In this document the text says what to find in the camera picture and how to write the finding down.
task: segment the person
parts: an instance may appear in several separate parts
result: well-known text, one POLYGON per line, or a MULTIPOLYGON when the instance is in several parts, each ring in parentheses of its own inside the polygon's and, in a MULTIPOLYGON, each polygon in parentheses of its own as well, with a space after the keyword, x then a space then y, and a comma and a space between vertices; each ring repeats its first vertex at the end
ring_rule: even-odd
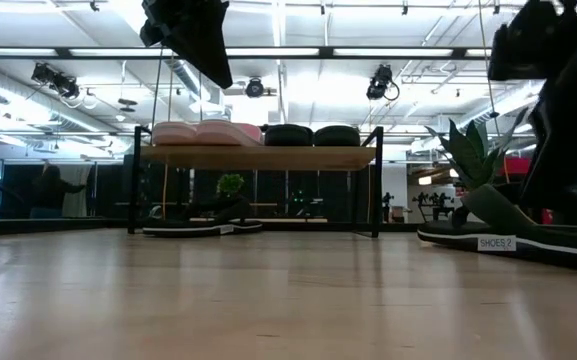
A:
POLYGON ((33 182, 31 219, 60 218, 66 193, 76 194, 86 185, 72 185, 61 179, 61 172, 55 165, 48 165, 43 174, 33 182))

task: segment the label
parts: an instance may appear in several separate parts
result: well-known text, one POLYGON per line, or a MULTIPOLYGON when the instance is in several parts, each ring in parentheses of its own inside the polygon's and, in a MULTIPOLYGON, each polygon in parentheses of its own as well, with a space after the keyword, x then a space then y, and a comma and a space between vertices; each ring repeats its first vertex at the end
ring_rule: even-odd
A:
POLYGON ((232 225, 222 225, 219 227, 220 234, 228 234, 235 231, 235 227, 232 225))
POLYGON ((507 235, 480 236, 477 251, 517 251, 517 238, 507 235))

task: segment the wooden floor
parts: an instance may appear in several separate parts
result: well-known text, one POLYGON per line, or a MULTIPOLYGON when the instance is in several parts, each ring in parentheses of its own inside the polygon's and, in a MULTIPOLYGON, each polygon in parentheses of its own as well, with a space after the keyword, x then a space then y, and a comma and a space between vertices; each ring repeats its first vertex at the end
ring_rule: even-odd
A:
POLYGON ((0 359, 577 359, 577 272, 414 235, 0 238, 0 359))

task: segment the ceiling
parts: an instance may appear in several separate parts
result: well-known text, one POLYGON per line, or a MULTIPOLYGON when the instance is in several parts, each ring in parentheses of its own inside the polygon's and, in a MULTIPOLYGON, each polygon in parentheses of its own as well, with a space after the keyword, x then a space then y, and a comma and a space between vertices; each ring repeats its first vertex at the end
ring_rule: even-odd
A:
MULTIPOLYGON (((501 11, 494 14, 496 1, 483 0, 482 31, 477 0, 408 0, 407 15, 402 15, 402 0, 231 0, 223 34, 227 47, 490 47, 495 30, 509 22, 524 2, 503 0, 501 11)), ((136 32, 145 20, 141 0, 96 4, 101 11, 93 12, 89 1, 0 0, 0 46, 143 46, 136 32)), ((15 92, 25 85, 26 92, 20 90, 20 94, 36 90, 30 76, 37 62, 0 58, 0 75, 10 80, 0 81, 0 87, 15 92)), ((251 77, 260 77, 266 87, 281 88, 285 122, 313 127, 344 123, 369 131, 383 125, 394 133, 425 131, 420 125, 445 129, 448 118, 468 120, 465 115, 490 104, 484 61, 237 59, 230 61, 234 85, 225 91, 190 69, 211 94, 201 103, 165 63, 159 73, 160 62, 156 60, 127 61, 123 85, 120 60, 46 62, 76 77, 82 94, 94 94, 67 101, 69 107, 76 107, 71 118, 79 116, 83 122, 93 119, 118 130, 153 121, 155 92, 155 122, 199 121, 211 115, 198 111, 198 105, 202 105, 201 110, 210 109, 210 102, 230 107, 233 121, 282 121, 278 96, 248 99, 243 95, 251 77), (385 100, 371 102, 365 95, 380 64, 390 65, 394 74, 404 69, 395 79, 401 96, 390 104, 385 100), (120 97, 138 102, 135 112, 123 114, 126 119, 122 122, 116 118, 121 113, 120 97)), ((499 98, 522 86, 525 84, 521 82, 493 82, 490 89, 493 98, 499 98)), ((38 92, 48 99, 44 107, 61 106, 54 92, 45 88, 38 92)), ((28 101, 39 102, 36 97, 28 101)), ((506 112, 512 116, 516 109, 510 107, 506 112)), ((501 118, 500 131, 508 126, 508 119, 501 118)), ((497 131, 489 126, 490 131, 497 131)))

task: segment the wooden shelf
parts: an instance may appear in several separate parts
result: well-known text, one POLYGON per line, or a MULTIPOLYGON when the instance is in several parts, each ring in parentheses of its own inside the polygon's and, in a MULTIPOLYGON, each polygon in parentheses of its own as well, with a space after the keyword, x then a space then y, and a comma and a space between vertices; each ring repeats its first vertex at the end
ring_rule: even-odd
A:
POLYGON ((313 146, 142 146, 141 157, 206 170, 361 170, 375 148, 313 146))

